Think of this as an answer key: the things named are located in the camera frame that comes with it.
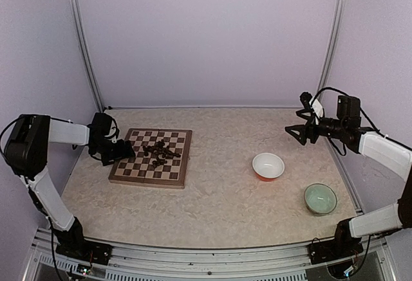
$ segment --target marble table surface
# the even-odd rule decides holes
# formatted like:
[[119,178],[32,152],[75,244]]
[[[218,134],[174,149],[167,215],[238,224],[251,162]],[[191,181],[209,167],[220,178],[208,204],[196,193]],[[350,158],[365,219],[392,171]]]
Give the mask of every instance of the marble table surface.
[[[355,216],[350,195],[326,143],[301,146],[284,131],[303,123],[289,109],[128,109],[106,111],[124,137],[129,128],[193,130],[183,190],[110,183],[84,149],[62,199],[84,234],[97,239],[174,248],[248,248],[330,237]],[[254,175],[256,154],[285,162],[273,182]],[[324,183],[337,194],[336,210],[317,217],[303,192]]]

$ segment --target chessboard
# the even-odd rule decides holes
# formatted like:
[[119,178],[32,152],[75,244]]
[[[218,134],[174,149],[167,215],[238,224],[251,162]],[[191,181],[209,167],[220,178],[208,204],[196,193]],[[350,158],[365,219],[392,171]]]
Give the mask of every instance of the chessboard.
[[[125,140],[129,140],[136,152],[135,158],[115,162],[109,175],[111,183],[150,186],[158,188],[185,188],[187,162],[191,145],[191,130],[129,129]],[[165,165],[153,166],[155,156],[145,156],[143,147],[153,146],[164,140],[169,149],[179,154],[167,159]]]

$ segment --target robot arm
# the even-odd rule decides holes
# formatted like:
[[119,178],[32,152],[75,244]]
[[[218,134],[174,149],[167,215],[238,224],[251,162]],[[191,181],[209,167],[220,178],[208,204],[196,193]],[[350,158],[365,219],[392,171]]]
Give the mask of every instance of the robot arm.
[[361,127],[361,102],[348,95],[338,97],[337,118],[325,118],[324,111],[310,93],[301,95],[304,109],[297,112],[305,119],[304,125],[286,127],[302,145],[307,140],[315,143],[319,136],[337,139],[357,154],[374,159],[392,170],[405,182],[406,187],[397,203],[337,225],[334,240],[310,246],[313,264],[347,257],[354,251],[362,251],[361,237],[374,234],[389,234],[401,228],[412,228],[412,152],[393,140],[383,137],[375,129]]
[[87,145],[89,154],[103,165],[135,157],[129,141],[118,139],[116,121],[96,113],[88,126],[77,125],[46,115],[20,115],[5,146],[4,158],[28,189],[36,208],[53,225],[59,245],[56,252],[81,260],[107,264],[111,246],[84,239],[82,226],[66,208],[50,178],[47,164],[48,143]]

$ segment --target black cable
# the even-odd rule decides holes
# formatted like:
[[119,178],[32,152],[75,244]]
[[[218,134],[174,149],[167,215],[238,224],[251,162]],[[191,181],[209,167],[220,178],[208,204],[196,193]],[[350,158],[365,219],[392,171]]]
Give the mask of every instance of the black cable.
[[326,252],[330,252],[330,254],[332,254],[333,256],[335,256],[335,253],[333,252],[333,250],[331,248],[327,248],[325,247],[323,244],[321,244],[321,240],[317,237],[312,239],[312,242],[310,243],[312,246],[315,244],[315,240],[317,240],[320,243],[320,246],[323,250],[325,250]]
[[58,122],[68,122],[68,123],[73,123],[69,120],[64,120],[64,119],[60,119],[60,118],[55,118],[55,117],[50,117],[51,120],[56,120]]
[[94,160],[97,160],[97,161],[102,161],[102,159],[99,159],[98,157],[95,157],[95,156],[92,156],[92,155],[90,155]]
[[365,264],[366,256],[368,255],[368,251],[369,251],[369,245],[371,244],[371,237],[372,235],[369,235],[368,245],[366,246],[366,251],[365,251],[365,255],[363,256],[362,262],[360,263],[359,267],[355,270],[355,272],[349,275],[349,277],[356,275],[361,270],[363,264]]
[[110,116],[110,118],[111,118],[111,121],[115,124],[115,126],[113,127],[113,128],[111,128],[111,130],[116,130],[115,131],[115,133],[113,133],[113,135],[112,136],[110,136],[110,137],[105,137],[105,138],[107,138],[108,140],[111,140],[112,138],[114,138],[114,137],[118,137],[118,135],[119,135],[119,133],[120,133],[120,129],[117,127],[117,122],[116,122],[116,120],[113,118],[113,117],[111,117]]
[[54,269],[56,270],[56,274],[57,274],[57,276],[59,277],[59,280],[60,281],[63,281],[63,279],[62,279],[62,277],[60,276],[60,273],[59,273],[59,269],[57,268],[57,263],[56,263],[56,256],[55,256],[55,254],[54,254],[54,228],[53,228],[53,223],[52,223],[52,220],[50,219],[50,217],[48,217],[47,218],[47,220],[49,221],[49,223],[50,223],[50,230],[51,230],[51,252],[52,252],[52,257],[53,257],[53,264],[54,264]]
[[336,146],[336,144],[332,141],[331,138],[328,137],[328,141],[329,141],[330,145],[332,145],[332,147],[337,151],[338,154],[340,154],[342,157],[345,157],[345,155],[347,153],[345,144],[342,144],[343,152],[341,152],[341,150],[338,148],[338,146]]
[[[312,101],[312,103],[311,103],[310,105],[312,105],[313,102],[317,99],[317,97],[318,97],[323,91],[325,91],[325,90],[332,90],[332,91],[335,91],[335,92],[337,92],[337,93],[341,93],[341,94],[344,95],[344,96],[350,96],[350,95],[348,95],[347,93],[345,93],[344,91],[341,91],[341,90],[339,90],[339,89],[336,89],[336,88],[333,88],[333,87],[323,87],[321,90],[319,90],[319,91],[316,93],[316,95],[315,95],[315,97],[313,98],[313,101]],[[367,121],[369,122],[369,124],[371,125],[372,129],[373,129],[378,135],[382,136],[383,138],[386,138],[386,139],[389,140],[389,141],[392,141],[393,143],[396,143],[396,144],[404,147],[404,148],[407,149],[407,150],[412,150],[411,147],[409,147],[409,146],[407,146],[407,145],[405,145],[405,144],[403,144],[403,143],[401,143],[401,142],[399,142],[399,141],[397,141],[397,140],[394,140],[393,138],[390,138],[389,136],[385,136],[383,133],[381,133],[381,131],[380,131],[380,130],[377,128],[377,126],[373,123],[372,119],[369,118],[369,116],[365,113],[365,111],[363,110],[362,107],[360,108],[360,112],[363,114],[363,116],[366,118],[366,120],[367,120]]]

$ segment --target purple wall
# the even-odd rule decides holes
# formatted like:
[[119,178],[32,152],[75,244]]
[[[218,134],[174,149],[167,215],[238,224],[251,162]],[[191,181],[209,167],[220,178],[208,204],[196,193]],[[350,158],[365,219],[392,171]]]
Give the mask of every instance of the purple wall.
[[[72,22],[68,0],[0,0],[0,129],[21,113],[90,122],[95,107]],[[58,190],[78,153],[69,145],[51,145],[50,173]],[[23,184],[0,160],[1,280],[21,280],[43,222]]]
[[[412,145],[412,0],[347,0],[328,86],[358,96],[383,133]],[[335,115],[337,95],[323,103]],[[343,158],[367,212],[395,202],[404,182],[379,164]],[[412,276],[412,231],[388,237],[402,280]]]
[[291,106],[320,79],[336,0],[79,0],[106,105]]

